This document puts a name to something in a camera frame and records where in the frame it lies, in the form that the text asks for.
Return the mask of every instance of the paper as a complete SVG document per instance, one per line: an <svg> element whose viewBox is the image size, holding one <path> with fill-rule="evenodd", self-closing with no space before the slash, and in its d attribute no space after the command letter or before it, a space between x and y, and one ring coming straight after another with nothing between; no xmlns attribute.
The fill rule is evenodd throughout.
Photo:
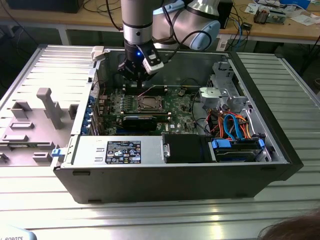
<svg viewBox="0 0 320 240"><path fill-rule="evenodd" d="M309 26L316 23L316 20L312 17L306 16L306 15L299 15L291 18L293 21L296 21L297 23Z"/></svg>
<svg viewBox="0 0 320 240"><path fill-rule="evenodd" d="M256 14L258 7L259 4L249 3L244 12L249 14Z"/></svg>

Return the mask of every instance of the wire bundle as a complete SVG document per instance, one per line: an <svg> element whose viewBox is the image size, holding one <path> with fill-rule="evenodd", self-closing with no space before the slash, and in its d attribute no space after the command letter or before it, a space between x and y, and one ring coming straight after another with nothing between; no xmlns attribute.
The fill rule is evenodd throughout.
<svg viewBox="0 0 320 240"><path fill-rule="evenodd" d="M229 44L229 46L225 50L228 51L229 49L232 50L233 48L235 48L235 50L237 50L238 48L244 46L244 49L243 49L243 51L244 51L247 46L248 37L249 37L251 31L245 30L246 37L241 40L241 37L243 35L243 29L241 28L241 26L243 25L244 22L243 22L242 17L239 16L238 10L235 8L235 6L233 5L232 7L234 8L235 13L230 12L231 16L229 16L229 19L233 21L233 24L234 24L235 28L237 29L237 33L234 36L232 42Z"/></svg>
<svg viewBox="0 0 320 240"><path fill-rule="evenodd" d="M205 119L206 122L209 122L211 114ZM228 130L228 120L233 121L233 127ZM228 140L236 140L236 138L232 135L233 130L236 133L236 137L238 139L251 139L251 135L249 132L249 123L243 116L236 114L231 111L222 111L218 115L218 123L216 126L210 131L210 133L219 138L226 138Z"/></svg>

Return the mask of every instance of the sticker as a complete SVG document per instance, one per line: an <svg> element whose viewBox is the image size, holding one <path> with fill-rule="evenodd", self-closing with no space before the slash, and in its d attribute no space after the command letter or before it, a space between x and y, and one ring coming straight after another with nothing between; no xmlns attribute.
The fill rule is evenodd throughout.
<svg viewBox="0 0 320 240"><path fill-rule="evenodd" d="M107 164L140 164L141 141L108 141Z"/></svg>

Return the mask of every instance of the electronic equipment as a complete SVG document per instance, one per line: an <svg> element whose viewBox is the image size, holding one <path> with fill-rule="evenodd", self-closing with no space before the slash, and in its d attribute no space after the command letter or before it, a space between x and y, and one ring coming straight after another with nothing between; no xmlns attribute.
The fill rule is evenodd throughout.
<svg viewBox="0 0 320 240"><path fill-rule="evenodd" d="M254 197L303 166L241 55L178 51L136 88L124 53L39 48L1 102L0 165L51 164L83 204Z"/></svg>
<svg viewBox="0 0 320 240"><path fill-rule="evenodd" d="M219 12L218 21L221 29L225 29L227 26L233 4L232 0L220 0L219 2L217 9Z"/></svg>
<svg viewBox="0 0 320 240"><path fill-rule="evenodd" d="M84 0L6 0L11 9L55 11L76 14Z"/></svg>

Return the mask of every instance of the blue drive bracket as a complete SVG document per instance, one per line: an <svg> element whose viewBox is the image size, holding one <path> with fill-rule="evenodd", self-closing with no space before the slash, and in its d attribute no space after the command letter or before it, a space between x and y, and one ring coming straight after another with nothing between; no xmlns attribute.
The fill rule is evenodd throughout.
<svg viewBox="0 0 320 240"><path fill-rule="evenodd" d="M214 139L212 142L213 149L218 148L231 148L231 143L227 139Z"/></svg>

